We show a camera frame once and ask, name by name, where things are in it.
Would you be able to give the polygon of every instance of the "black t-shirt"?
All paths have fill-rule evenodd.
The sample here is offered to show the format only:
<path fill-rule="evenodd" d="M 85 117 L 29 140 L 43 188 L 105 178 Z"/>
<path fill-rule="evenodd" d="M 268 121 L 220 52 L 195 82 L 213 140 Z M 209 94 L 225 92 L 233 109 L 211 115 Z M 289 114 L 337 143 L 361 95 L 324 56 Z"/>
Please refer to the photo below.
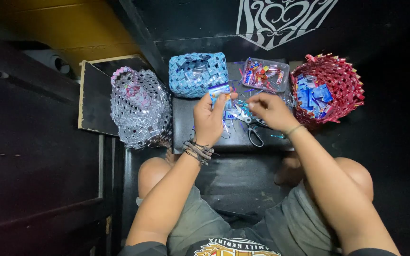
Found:
<path fill-rule="evenodd" d="M 191 245 L 185 256 L 230 255 L 247 253 L 248 255 L 278 256 L 281 255 L 270 248 L 243 238 L 213 238 Z M 159 242 L 143 242 L 133 246 L 125 246 L 118 256 L 168 256 L 167 247 Z M 376 248 L 363 248 L 349 253 L 349 256 L 396 256 L 386 250 Z"/>

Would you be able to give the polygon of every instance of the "hand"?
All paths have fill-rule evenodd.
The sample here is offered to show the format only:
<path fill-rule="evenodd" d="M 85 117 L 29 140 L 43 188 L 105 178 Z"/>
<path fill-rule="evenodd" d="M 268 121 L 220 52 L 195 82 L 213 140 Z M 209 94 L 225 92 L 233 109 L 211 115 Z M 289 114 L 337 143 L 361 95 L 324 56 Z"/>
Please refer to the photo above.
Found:
<path fill-rule="evenodd" d="M 231 92 L 231 98 L 238 96 L 236 92 Z M 211 98 L 207 93 L 194 106 L 194 128 L 196 130 L 196 142 L 199 145 L 209 148 L 219 140 L 224 126 L 222 124 L 222 114 L 224 112 L 225 95 L 221 94 L 211 108 Z"/>
<path fill-rule="evenodd" d="M 247 101 L 249 110 L 263 119 L 272 129 L 286 133 L 300 123 L 295 119 L 284 101 L 276 95 L 259 93 Z"/>

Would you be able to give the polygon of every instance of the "blue woven basket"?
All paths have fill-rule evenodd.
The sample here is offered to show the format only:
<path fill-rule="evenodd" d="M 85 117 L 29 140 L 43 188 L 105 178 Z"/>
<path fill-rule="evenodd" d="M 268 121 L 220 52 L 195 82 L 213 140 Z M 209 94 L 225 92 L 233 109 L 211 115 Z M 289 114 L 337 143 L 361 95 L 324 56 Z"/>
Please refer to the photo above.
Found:
<path fill-rule="evenodd" d="M 168 62 L 170 90 L 179 97 L 197 98 L 208 93 L 208 87 L 229 81 L 225 55 L 187 53 Z"/>

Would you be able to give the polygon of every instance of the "scissors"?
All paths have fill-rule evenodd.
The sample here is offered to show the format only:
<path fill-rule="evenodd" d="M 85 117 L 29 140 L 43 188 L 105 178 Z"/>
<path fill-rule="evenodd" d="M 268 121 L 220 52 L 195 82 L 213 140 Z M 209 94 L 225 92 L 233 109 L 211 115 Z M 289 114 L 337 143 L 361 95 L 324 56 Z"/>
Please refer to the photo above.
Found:
<path fill-rule="evenodd" d="M 256 125 L 256 126 L 262 126 L 264 128 L 268 128 L 270 130 L 272 130 L 270 127 L 268 127 L 268 125 L 266 125 L 265 121 L 262 119 L 252 119 L 250 118 L 247 114 L 245 114 L 245 112 L 242 110 L 242 108 L 240 108 L 239 106 L 235 105 L 236 109 L 237 109 L 237 114 L 236 113 L 231 113 L 234 117 L 238 118 L 239 120 L 242 120 L 243 122 L 245 122 L 248 125 L 248 138 L 249 141 L 256 147 L 262 147 L 264 145 L 263 140 L 261 139 L 261 137 L 259 136 L 259 134 L 256 132 L 256 128 L 253 127 L 252 125 Z M 260 145 L 257 145 L 251 138 L 251 133 L 254 134 L 254 136 L 260 141 Z"/>

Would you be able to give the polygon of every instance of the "knee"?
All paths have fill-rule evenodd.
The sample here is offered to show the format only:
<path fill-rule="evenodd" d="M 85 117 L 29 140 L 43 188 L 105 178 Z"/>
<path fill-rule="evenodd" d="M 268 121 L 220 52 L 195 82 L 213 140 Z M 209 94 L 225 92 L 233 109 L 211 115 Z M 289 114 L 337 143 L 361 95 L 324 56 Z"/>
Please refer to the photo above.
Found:
<path fill-rule="evenodd" d="M 139 197 L 144 198 L 169 170 L 170 165 L 162 158 L 146 160 L 139 169 Z"/>
<path fill-rule="evenodd" d="M 339 167 L 349 175 L 354 182 L 359 186 L 360 189 L 367 195 L 367 197 L 373 201 L 373 180 L 368 170 L 358 162 L 344 158 L 337 157 L 335 161 L 338 163 Z"/>

